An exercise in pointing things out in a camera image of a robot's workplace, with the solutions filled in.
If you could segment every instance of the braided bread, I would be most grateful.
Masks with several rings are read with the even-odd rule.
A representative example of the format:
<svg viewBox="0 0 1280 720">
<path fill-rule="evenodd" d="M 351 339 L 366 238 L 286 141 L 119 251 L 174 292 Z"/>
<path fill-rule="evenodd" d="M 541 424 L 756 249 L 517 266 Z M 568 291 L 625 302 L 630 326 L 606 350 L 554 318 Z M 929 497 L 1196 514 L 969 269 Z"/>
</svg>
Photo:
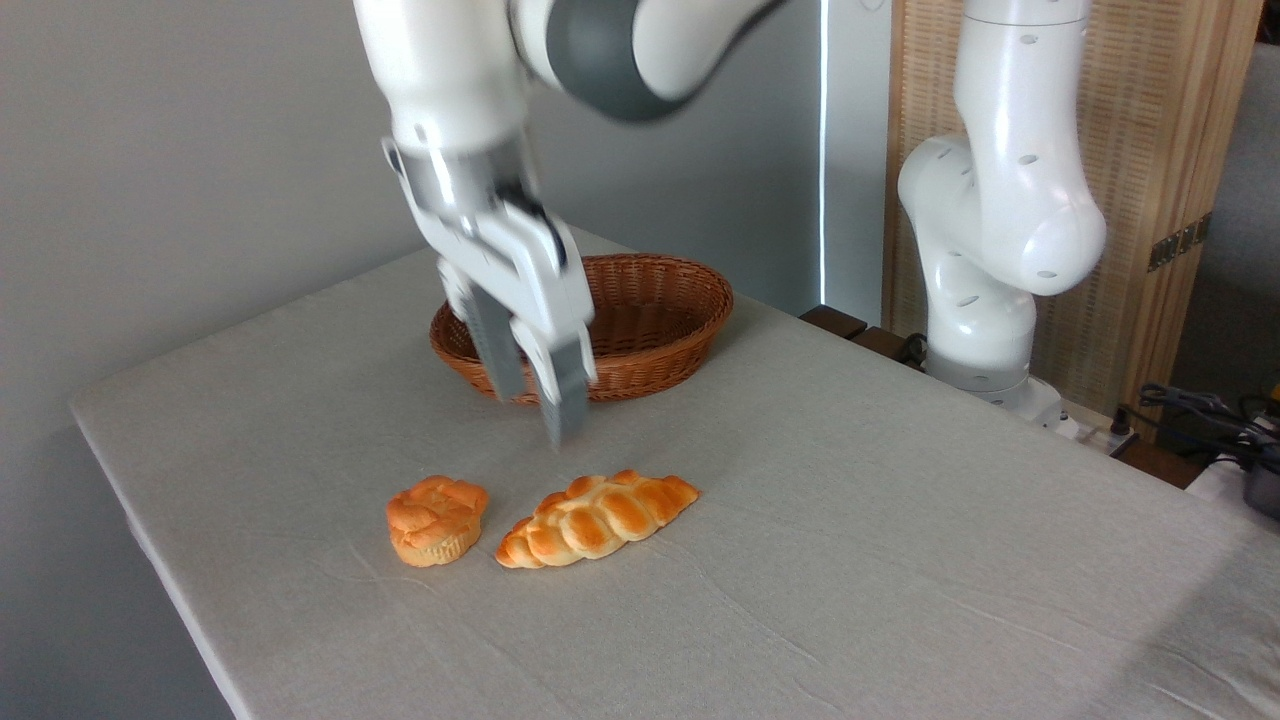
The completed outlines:
<svg viewBox="0 0 1280 720">
<path fill-rule="evenodd" d="M 453 562 L 480 537 L 486 505 L 483 487 L 431 475 L 387 503 L 392 547 L 416 568 Z"/>
<path fill-rule="evenodd" d="M 534 514 L 502 538 L 495 557 L 504 568 L 543 568 L 596 560 L 641 541 L 698 500 L 698 488 L 668 475 L 644 478 L 623 470 L 588 475 L 547 496 Z"/>
</svg>

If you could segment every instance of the white tablecloth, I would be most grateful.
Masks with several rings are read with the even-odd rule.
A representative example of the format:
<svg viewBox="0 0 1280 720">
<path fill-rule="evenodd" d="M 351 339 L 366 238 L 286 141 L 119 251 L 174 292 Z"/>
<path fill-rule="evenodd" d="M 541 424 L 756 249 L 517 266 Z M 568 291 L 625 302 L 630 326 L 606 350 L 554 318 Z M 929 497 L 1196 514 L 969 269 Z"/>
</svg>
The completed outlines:
<svg viewBox="0 0 1280 720">
<path fill-rule="evenodd" d="M 241 717 L 1280 717 L 1247 521 L 742 297 L 696 375 L 556 452 L 434 356 L 442 301 L 417 252 L 73 404 Z M 625 468 L 703 497 L 604 560 L 493 560 Z M 384 506 L 435 473 L 492 503 L 413 569 Z"/>
</svg>

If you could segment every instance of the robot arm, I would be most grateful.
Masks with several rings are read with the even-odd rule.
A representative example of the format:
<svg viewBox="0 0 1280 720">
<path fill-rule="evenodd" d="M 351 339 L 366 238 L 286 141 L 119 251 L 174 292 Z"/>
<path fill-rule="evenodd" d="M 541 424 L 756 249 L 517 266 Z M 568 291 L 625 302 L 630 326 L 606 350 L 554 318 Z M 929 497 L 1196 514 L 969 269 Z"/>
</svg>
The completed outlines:
<svg viewBox="0 0 1280 720">
<path fill-rule="evenodd" d="M 499 398 L 524 350 L 553 443 L 579 430 L 594 315 L 568 228 L 536 200 L 527 78 L 626 120 L 680 109 L 778 0 L 355 0 L 392 110 L 383 149 Z"/>
<path fill-rule="evenodd" d="M 955 99 L 966 136 L 899 176 L 928 293 L 928 372 L 1055 428 L 1029 377 L 1036 304 L 1093 269 L 1106 223 L 1080 164 L 1075 100 L 1091 0 L 966 0 Z"/>
<path fill-rule="evenodd" d="M 520 54 L 545 83 L 620 120 L 685 105 L 781 0 L 512 0 Z"/>
</svg>

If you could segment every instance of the bamboo screen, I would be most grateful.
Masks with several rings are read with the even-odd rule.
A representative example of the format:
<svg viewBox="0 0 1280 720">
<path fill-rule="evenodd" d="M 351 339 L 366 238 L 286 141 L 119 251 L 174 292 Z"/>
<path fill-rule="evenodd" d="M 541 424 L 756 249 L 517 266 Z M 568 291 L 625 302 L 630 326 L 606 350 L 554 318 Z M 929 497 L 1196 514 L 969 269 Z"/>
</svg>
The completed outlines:
<svg viewBox="0 0 1280 720">
<path fill-rule="evenodd" d="M 963 129 L 951 96 L 959 0 L 897 0 L 890 100 L 890 197 L 906 155 Z M 1107 247 L 1087 281 L 1038 299 L 1032 372 L 1110 414 L 1148 380 L 1167 382 L 1198 243 L 1148 272 L 1152 247 L 1212 209 L 1261 0 L 1094 0 L 1079 90 L 1084 165 L 1107 219 Z M 924 332 L 924 286 L 911 227 L 890 202 L 886 325 Z"/>
</svg>

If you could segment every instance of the wicker basket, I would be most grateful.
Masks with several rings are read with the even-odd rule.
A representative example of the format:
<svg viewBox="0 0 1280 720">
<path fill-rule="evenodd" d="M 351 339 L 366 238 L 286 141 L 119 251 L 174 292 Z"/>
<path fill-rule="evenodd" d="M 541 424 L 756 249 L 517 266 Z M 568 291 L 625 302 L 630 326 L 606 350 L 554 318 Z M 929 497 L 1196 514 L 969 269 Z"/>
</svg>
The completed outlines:
<svg viewBox="0 0 1280 720">
<path fill-rule="evenodd" d="M 669 255 L 596 255 L 582 259 L 595 319 L 589 332 L 596 382 L 595 402 L 662 392 L 692 375 L 707 360 L 712 340 L 733 310 L 733 291 L 716 270 Z M 431 320 L 431 348 L 471 387 L 493 397 L 466 324 L 448 304 Z M 532 370 L 525 363 L 525 393 L 515 402 L 536 405 Z"/>
</svg>

